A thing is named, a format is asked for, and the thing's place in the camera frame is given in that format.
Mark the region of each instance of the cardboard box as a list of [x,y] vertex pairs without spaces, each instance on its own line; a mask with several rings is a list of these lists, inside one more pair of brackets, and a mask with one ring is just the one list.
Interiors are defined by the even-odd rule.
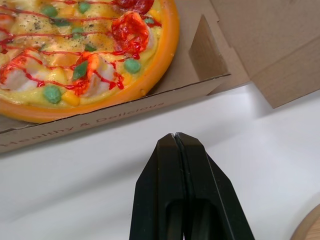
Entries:
[[146,97],[43,124],[0,116],[0,153],[249,81],[273,108],[320,89],[320,1],[175,1],[179,46]]

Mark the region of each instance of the box lid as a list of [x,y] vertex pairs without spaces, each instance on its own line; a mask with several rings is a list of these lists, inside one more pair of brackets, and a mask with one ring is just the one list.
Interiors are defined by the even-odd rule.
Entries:
[[228,44],[272,107],[320,89],[320,1],[210,1]]

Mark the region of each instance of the toy pizza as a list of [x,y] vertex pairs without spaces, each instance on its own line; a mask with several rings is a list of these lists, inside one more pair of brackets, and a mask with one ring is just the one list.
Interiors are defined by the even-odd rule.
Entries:
[[0,113],[43,123],[144,97],[178,39],[174,0],[0,0]]

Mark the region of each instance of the wooden surface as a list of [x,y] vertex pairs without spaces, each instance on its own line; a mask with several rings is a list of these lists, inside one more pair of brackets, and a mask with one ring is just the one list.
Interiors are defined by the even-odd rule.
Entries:
[[320,204],[304,218],[291,240],[320,240]]

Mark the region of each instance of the white table surface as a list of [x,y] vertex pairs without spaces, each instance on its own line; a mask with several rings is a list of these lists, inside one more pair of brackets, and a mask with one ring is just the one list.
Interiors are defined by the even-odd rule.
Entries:
[[256,240],[289,240],[320,204],[320,91],[273,110],[254,85],[0,155],[0,240],[128,240],[157,140],[198,138]]

